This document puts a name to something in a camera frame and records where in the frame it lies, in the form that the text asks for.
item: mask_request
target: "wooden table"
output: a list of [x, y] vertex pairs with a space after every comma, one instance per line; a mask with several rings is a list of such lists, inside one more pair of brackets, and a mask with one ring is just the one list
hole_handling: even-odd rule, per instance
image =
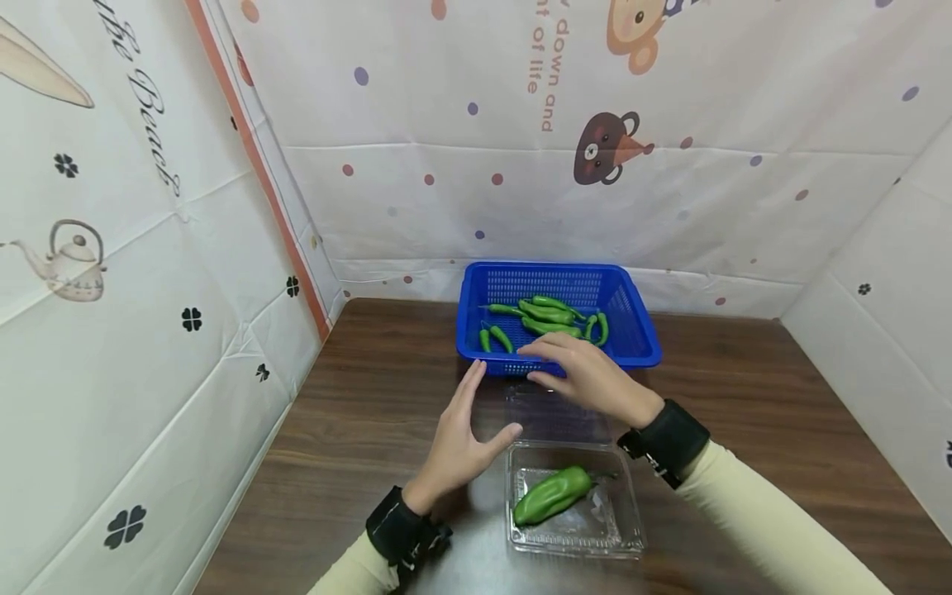
[[[344, 552], [390, 487], [405, 483], [426, 457], [466, 367], [454, 348], [455, 312], [419, 302], [347, 305], [197, 594], [303, 594]], [[670, 315], [654, 321], [664, 362], [636, 378], [676, 398], [894, 592], [950, 592], [952, 548], [783, 327]], [[480, 439], [504, 425], [506, 382], [486, 379], [477, 395]], [[455, 530], [452, 547], [407, 592], [775, 591], [644, 462], [633, 467], [647, 536], [640, 562], [512, 551], [502, 467], [500, 459], [441, 504]]]

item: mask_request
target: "clear plastic container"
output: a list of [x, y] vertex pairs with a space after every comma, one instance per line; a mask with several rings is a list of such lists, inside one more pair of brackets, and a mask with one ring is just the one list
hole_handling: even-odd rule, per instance
[[[645, 530], [628, 460], [614, 446], [605, 416], [535, 385], [518, 385], [506, 390], [506, 417], [523, 425], [506, 453], [506, 535], [512, 546], [562, 556], [641, 558]], [[514, 525], [512, 509], [526, 492], [572, 465], [595, 481], [588, 494], [540, 525]]]

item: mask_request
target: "plastic basket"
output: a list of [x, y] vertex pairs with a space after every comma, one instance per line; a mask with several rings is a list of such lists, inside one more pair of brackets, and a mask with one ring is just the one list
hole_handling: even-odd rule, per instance
[[486, 361], [490, 376], [525, 375], [544, 370], [565, 375], [555, 363], [505, 353], [495, 339], [492, 353], [480, 347], [479, 331], [501, 328], [516, 348], [536, 336], [523, 328], [517, 316], [493, 314], [484, 306], [518, 306], [519, 300], [545, 295], [575, 307], [588, 316], [598, 311], [608, 319], [605, 353], [622, 369], [653, 367], [661, 362], [661, 346], [645, 304], [621, 267], [555, 263], [476, 262], [466, 267], [456, 314], [456, 350], [468, 360]]

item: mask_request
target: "green chili pepper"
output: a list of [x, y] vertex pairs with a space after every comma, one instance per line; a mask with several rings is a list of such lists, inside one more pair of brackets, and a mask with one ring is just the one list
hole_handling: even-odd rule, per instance
[[492, 351], [492, 349], [489, 348], [489, 331], [485, 328], [479, 331], [479, 344], [486, 353]]
[[512, 522], [516, 526], [538, 525], [570, 508], [591, 488], [592, 480], [580, 466], [553, 473], [523, 496], [512, 510]]
[[568, 326], [575, 320], [571, 312], [560, 310], [556, 307], [533, 306], [526, 300], [519, 300], [519, 309], [532, 318], [544, 323]]
[[595, 347], [601, 347], [608, 341], [608, 318], [605, 316], [604, 312], [598, 313], [598, 324], [602, 328], [602, 336], [599, 337], [598, 343], [595, 344]]
[[553, 323], [541, 323], [538, 320], [532, 320], [531, 318], [523, 319], [523, 327], [536, 333], [537, 335], [544, 335], [547, 332], [563, 332], [566, 335], [575, 337], [576, 339], [582, 338], [582, 330], [578, 327], [567, 327], [566, 325], [556, 325]]
[[535, 306], [546, 306], [546, 307], [555, 307], [559, 310], [565, 310], [566, 312], [571, 312], [572, 316], [575, 316], [578, 320], [584, 320], [584, 315], [574, 307], [569, 306], [565, 302], [560, 302], [555, 298], [546, 297], [544, 295], [533, 295], [532, 304]]
[[506, 304], [490, 304], [486, 308], [493, 314], [509, 314], [511, 316], [526, 316], [526, 313], [517, 307], [507, 306]]
[[598, 316], [592, 314], [588, 317], [588, 322], [585, 324], [585, 340], [591, 343], [592, 340], [592, 329], [595, 327], [595, 321], [598, 320]]
[[496, 341], [503, 344], [503, 347], [506, 348], [506, 353], [512, 353], [512, 342], [509, 341], [509, 338], [506, 337], [506, 334], [501, 328], [496, 326], [489, 327], [489, 334], [496, 337]]

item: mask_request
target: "wristband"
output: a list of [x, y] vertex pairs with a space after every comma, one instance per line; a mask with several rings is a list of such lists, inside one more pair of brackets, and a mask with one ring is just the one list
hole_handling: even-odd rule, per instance
[[394, 486], [367, 517], [367, 536], [374, 549], [398, 574], [413, 572], [428, 556], [446, 545], [452, 529], [421, 517], [404, 502], [403, 490]]
[[641, 431], [632, 429], [618, 439], [618, 446], [632, 459], [646, 457], [655, 474], [677, 489], [681, 472], [704, 449], [711, 433], [680, 405], [664, 399], [658, 417]]

